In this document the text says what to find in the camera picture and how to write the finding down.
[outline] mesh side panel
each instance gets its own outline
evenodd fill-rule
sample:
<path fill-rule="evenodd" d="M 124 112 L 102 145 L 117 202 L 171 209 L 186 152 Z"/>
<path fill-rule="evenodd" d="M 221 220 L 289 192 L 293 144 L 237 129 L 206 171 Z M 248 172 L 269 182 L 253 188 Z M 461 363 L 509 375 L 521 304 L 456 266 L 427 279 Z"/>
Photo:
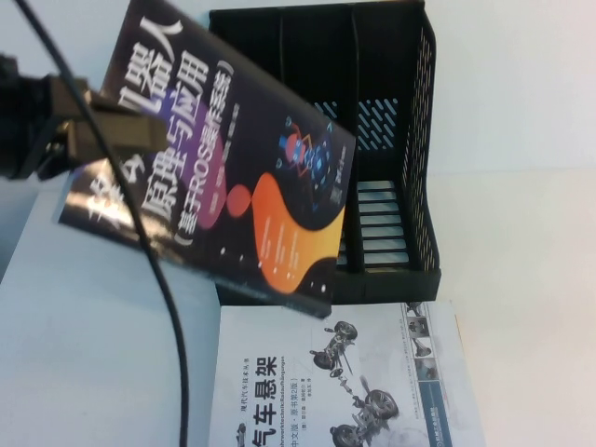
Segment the mesh side panel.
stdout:
<path fill-rule="evenodd" d="M 430 105 L 434 54 L 425 30 L 420 34 L 418 62 L 414 84 L 412 120 L 404 154 L 402 186 L 407 191 L 408 207 L 413 218 L 413 235 L 416 239 L 421 266 L 425 271 L 439 267 L 439 259 L 428 233 L 426 198 L 426 169 L 430 132 Z"/>
<path fill-rule="evenodd" d="M 359 103 L 358 149 L 386 151 L 395 147 L 398 100 L 367 100 Z"/>
<path fill-rule="evenodd" d="M 410 258 L 395 184 L 359 182 L 358 196 L 365 268 L 407 268 Z"/>

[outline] small photo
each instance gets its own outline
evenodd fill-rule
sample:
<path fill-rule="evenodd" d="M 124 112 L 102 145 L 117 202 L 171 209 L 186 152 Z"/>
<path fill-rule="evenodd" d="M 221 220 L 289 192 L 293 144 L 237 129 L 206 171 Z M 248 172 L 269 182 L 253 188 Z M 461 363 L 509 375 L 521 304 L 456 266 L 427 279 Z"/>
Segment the small photo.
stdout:
<path fill-rule="evenodd" d="M 413 338 L 411 342 L 413 347 L 413 356 L 417 359 L 422 359 L 424 357 L 434 357 L 430 338 Z"/>
<path fill-rule="evenodd" d="M 422 303 L 407 303 L 406 313 L 408 317 L 423 317 Z"/>
<path fill-rule="evenodd" d="M 416 359 L 416 374 L 418 380 L 425 382 L 428 380 L 439 380 L 439 370 L 437 369 L 436 359 Z"/>
<path fill-rule="evenodd" d="M 423 338 L 430 335 L 426 317 L 408 317 L 408 333 L 410 338 Z"/>

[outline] light blue surface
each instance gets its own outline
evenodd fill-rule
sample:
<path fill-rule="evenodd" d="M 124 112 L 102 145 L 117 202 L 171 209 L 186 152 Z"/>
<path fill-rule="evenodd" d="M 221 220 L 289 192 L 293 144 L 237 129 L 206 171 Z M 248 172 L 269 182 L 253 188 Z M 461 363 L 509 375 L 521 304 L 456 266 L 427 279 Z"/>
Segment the light blue surface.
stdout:
<path fill-rule="evenodd" d="M 0 285 L 0 446 L 177 445 L 169 315 L 140 252 L 52 221 L 42 191 Z M 206 445 L 220 307 L 209 281 L 164 264 L 191 378 L 189 445 Z"/>

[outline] automotive suspension book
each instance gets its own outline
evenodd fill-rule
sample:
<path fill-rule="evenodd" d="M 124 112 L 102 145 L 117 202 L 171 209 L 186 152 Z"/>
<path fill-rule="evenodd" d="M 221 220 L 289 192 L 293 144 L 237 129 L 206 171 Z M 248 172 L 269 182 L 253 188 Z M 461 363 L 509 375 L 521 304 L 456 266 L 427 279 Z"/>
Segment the automotive suspension book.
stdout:
<path fill-rule="evenodd" d="M 163 152 L 122 163 L 162 257 L 329 314 L 352 135 L 163 0 L 130 2 L 102 94 L 168 125 Z M 106 161 L 69 188 L 61 223 L 137 244 Z"/>
<path fill-rule="evenodd" d="M 482 447 L 449 304 L 222 307 L 209 447 Z"/>

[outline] white table surface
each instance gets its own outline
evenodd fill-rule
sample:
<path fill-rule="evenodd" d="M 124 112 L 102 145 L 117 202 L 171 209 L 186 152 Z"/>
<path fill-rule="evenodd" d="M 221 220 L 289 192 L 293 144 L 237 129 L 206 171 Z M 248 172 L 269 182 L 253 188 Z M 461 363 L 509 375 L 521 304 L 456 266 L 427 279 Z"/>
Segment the white table surface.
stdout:
<path fill-rule="evenodd" d="M 428 191 L 487 445 L 596 445 L 596 170 L 437 176 Z M 0 445 L 175 445 L 178 363 L 149 267 L 52 223 L 57 199 L 36 202 L 0 286 Z M 210 284 L 166 270 L 202 446 L 219 307 Z"/>

